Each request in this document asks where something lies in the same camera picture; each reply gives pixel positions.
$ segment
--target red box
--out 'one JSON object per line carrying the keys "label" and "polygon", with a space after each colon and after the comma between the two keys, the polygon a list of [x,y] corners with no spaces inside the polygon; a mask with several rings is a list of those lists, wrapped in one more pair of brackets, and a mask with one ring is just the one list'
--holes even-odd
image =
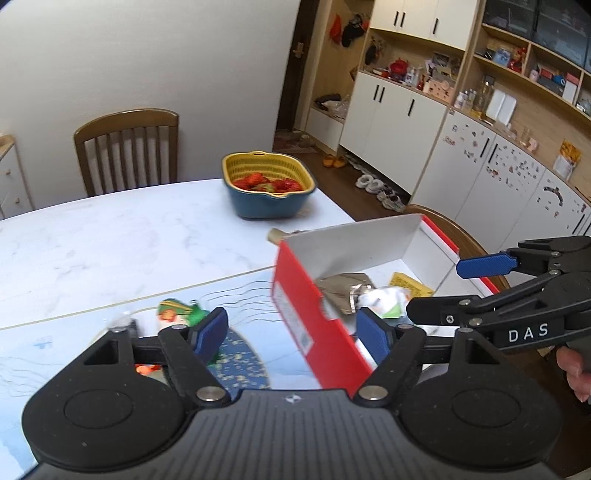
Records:
{"label": "red box", "polygon": [[387,285],[395,271],[402,271],[435,290],[435,295],[497,292],[487,278],[460,278],[455,269],[457,252],[457,246],[423,215],[339,225],[282,241],[272,296],[320,385],[344,388],[353,395],[374,366],[346,326],[327,314],[330,308],[314,280],[365,272],[379,287]]}

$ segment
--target cabinet door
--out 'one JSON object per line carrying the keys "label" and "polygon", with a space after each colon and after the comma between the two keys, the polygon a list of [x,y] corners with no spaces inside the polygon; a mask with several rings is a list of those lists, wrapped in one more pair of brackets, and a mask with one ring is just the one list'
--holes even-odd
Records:
{"label": "cabinet door", "polygon": [[414,37],[429,38],[436,8],[437,0],[406,0],[398,31]]}
{"label": "cabinet door", "polygon": [[473,119],[451,111],[412,203],[454,219],[488,160],[495,137]]}
{"label": "cabinet door", "polygon": [[375,0],[369,26],[380,30],[398,31],[403,6],[404,0]]}
{"label": "cabinet door", "polygon": [[[501,249],[517,247],[523,240],[582,235],[590,210],[581,197],[546,170]],[[530,278],[518,273],[507,276],[512,285]]]}
{"label": "cabinet door", "polygon": [[466,50],[478,0],[439,0],[430,38]]}
{"label": "cabinet door", "polygon": [[395,141],[390,140],[394,162],[389,177],[409,193],[417,187],[445,111],[445,105],[412,93],[410,102],[399,113],[402,116],[400,128]]}
{"label": "cabinet door", "polygon": [[487,252],[498,252],[544,172],[531,156],[497,137],[456,222]]}
{"label": "cabinet door", "polygon": [[396,183],[398,179],[395,177],[394,163],[404,142],[401,131],[405,130],[404,124],[408,123],[406,111],[412,95],[410,90],[390,82],[383,90],[380,88],[378,108],[362,156],[372,167]]}
{"label": "cabinet door", "polygon": [[378,106],[378,95],[385,83],[365,73],[357,74],[340,144],[362,158],[375,109]]}

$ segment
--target orange slipper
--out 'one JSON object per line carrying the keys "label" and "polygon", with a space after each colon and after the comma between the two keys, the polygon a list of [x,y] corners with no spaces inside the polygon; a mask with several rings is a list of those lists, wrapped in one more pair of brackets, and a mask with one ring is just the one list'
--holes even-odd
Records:
{"label": "orange slipper", "polygon": [[322,160],[322,164],[326,167],[326,168],[330,168],[335,164],[335,156],[334,155],[327,155],[324,157],[324,159]]}
{"label": "orange slipper", "polygon": [[345,158],[341,155],[339,158],[335,160],[333,163],[334,168],[343,168],[347,164]]}

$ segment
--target white drawer cabinet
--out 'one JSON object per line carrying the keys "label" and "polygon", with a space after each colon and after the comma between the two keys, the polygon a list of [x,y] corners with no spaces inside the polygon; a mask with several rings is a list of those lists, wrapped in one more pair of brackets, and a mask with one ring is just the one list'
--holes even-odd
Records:
{"label": "white drawer cabinet", "polygon": [[17,151],[12,145],[0,159],[0,212],[3,218],[9,218],[32,209]]}

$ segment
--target sticker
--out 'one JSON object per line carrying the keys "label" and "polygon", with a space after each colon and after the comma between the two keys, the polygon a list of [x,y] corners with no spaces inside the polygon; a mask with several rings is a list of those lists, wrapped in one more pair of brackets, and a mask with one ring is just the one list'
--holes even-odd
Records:
{"label": "sticker", "polygon": [[275,287],[273,288],[273,300],[275,300],[277,309],[281,312],[300,351],[304,356],[308,355],[314,345],[314,341],[278,281],[275,282]]}

